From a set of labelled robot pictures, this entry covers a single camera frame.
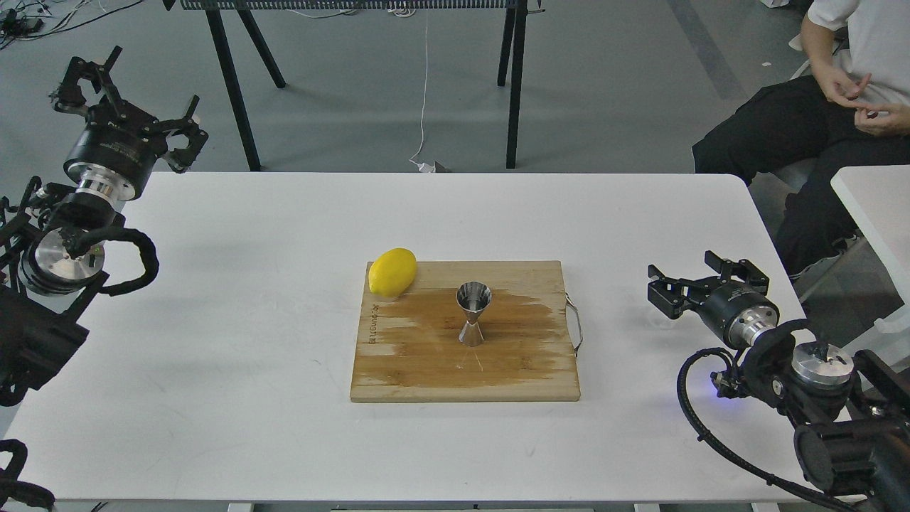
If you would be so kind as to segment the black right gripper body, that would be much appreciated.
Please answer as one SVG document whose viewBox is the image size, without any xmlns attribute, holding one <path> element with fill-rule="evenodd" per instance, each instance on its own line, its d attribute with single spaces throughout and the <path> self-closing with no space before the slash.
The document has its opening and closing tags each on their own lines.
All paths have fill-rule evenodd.
<svg viewBox="0 0 910 512">
<path fill-rule="evenodd" d="M 695 312 L 732 349 L 754 346 L 757 338 L 777 327 L 779 321 L 777 306 L 744 283 L 724 283 L 697 302 Z"/>
</svg>

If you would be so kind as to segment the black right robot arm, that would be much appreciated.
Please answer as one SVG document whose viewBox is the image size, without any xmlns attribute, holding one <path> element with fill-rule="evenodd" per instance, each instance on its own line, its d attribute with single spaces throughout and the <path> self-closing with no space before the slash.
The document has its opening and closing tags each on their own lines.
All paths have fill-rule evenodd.
<svg viewBox="0 0 910 512">
<path fill-rule="evenodd" d="M 906 380 L 871 350 L 851 355 L 831 346 L 809 320 L 781 323 L 765 295 L 769 279 L 750 260 L 706 252 L 705 263 L 714 274 L 696 281 L 648 267 L 649 302 L 669 319 L 694 311 L 724 344 L 687 358 L 676 380 L 680 408 L 698 439 L 767 485 L 823 508 L 855 511 L 844 496 L 862 495 L 874 511 L 906 511 Z M 719 398 L 756 398 L 793 425 L 794 451 L 809 486 L 747 462 L 703 424 L 687 377 L 708 356 L 725 365 L 710 376 Z"/>
</svg>

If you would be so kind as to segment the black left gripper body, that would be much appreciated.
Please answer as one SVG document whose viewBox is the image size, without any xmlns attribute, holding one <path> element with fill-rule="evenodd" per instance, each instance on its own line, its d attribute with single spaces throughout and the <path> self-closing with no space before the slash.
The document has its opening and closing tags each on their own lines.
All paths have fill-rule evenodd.
<svg viewBox="0 0 910 512">
<path fill-rule="evenodd" d="M 126 181 L 127 194 L 123 200 L 136 200 L 149 182 L 156 160 L 168 151 L 163 135 L 143 130 L 157 120 L 156 117 L 113 120 L 89 117 L 64 162 L 65 174 L 78 182 L 87 169 L 107 169 Z"/>
</svg>

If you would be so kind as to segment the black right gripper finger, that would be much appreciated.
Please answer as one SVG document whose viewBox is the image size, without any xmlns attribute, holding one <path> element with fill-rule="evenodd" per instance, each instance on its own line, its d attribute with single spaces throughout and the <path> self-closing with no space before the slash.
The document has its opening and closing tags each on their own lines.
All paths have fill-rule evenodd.
<svg viewBox="0 0 910 512">
<path fill-rule="evenodd" d="M 683 312 L 696 310 L 708 298 L 708 284 L 691 279 L 665 276 L 655 265 L 649 265 L 648 301 L 669 319 L 679 319 Z"/>
<path fill-rule="evenodd" d="M 730 260 L 711 250 L 705 250 L 705 264 L 719 275 L 722 282 L 731 282 L 735 278 L 755 289 L 758 294 L 767 294 L 769 279 L 751 260 Z"/>
</svg>

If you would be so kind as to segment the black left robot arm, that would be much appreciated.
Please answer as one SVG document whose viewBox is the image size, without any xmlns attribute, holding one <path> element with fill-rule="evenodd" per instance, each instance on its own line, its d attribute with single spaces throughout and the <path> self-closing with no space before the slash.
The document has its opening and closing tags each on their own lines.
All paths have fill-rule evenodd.
<svg viewBox="0 0 910 512">
<path fill-rule="evenodd" d="M 152 240 L 126 226 L 118 208 L 145 191 L 163 160 L 191 168 L 208 140 L 194 120 L 161 120 L 124 100 L 103 63 L 75 56 L 52 94 L 58 112 L 84 129 L 64 163 L 70 185 L 33 177 L 16 204 L 2 198 L 1 402 L 20 404 L 57 376 L 87 340 L 78 323 L 98 294 L 142 289 L 159 273 Z"/>
</svg>

